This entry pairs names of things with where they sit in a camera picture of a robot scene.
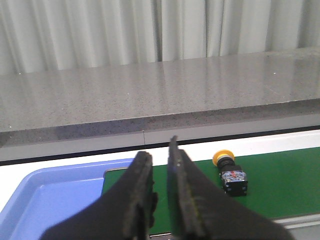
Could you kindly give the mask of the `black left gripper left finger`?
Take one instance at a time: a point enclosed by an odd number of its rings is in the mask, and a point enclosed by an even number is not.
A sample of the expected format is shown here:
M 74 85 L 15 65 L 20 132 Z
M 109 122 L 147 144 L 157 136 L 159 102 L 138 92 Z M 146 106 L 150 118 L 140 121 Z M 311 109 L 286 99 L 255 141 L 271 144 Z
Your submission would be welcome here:
M 148 240 L 158 195 L 152 156 L 139 151 L 120 179 L 94 203 L 48 228 L 42 240 Z

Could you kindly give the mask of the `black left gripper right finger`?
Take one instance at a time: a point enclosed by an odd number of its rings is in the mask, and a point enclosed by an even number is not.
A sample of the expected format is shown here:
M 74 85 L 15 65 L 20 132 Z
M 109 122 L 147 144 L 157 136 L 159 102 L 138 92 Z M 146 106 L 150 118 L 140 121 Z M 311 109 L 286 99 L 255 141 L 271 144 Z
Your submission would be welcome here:
M 169 143 L 167 199 L 174 240 L 292 240 L 282 225 L 219 189 L 177 145 Z

